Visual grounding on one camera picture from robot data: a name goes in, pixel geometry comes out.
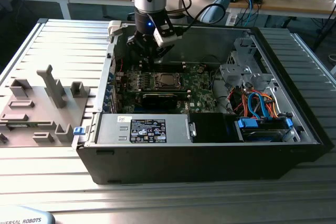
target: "blue latch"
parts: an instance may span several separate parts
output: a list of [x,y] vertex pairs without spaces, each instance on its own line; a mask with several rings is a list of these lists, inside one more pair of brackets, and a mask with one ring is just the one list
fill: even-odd
[[293,121],[292,121],[291,118],[287,118],[287,119],[286,119],[286,123],[287,123],[288,127],[290,127],[290,128],[293,127]]
[[238,121],[239,128],[257,128],[258,123],[253,118],[241,118]]
[[85,127],[75,127],[73,130],[73,134],[75,136],[85,135]]

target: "motherboard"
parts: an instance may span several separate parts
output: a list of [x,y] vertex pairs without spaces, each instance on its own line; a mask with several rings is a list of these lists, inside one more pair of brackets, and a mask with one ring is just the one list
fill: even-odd
[[179,72],[149,72],[132,67],[117,73],[117,80],[119,113],[218,112],[206,66],[183,65]]

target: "aluminum work table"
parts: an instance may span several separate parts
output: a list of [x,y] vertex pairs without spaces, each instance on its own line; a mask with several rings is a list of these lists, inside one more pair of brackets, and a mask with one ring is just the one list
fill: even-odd
[[[91,88],[82,125],[89,123],[107,26],[83,20],[38,23],[0,76],[1,108],[13,78],[43,85],[31,73],[52,64],[63,85],[76,80]],[[336,222],[334,150],[279,180],[247,182],[102,186],[71,147],[0,148],[0,167],[0,205],[50,211],[58,224]]]

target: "warning label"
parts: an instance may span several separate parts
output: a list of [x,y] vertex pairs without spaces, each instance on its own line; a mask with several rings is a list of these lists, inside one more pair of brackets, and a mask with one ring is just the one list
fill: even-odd
[[166,120],[131,120],[131,143],[166,143]]

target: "sticker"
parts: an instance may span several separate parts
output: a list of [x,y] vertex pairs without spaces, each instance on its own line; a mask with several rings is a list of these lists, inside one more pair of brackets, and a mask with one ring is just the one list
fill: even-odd
[[124,116],[124,115],[120,115],[118,116],[118,123],[130,123],[132,120],[131,116]]
[[166,120],[131,120],[131,143],[166,143]]

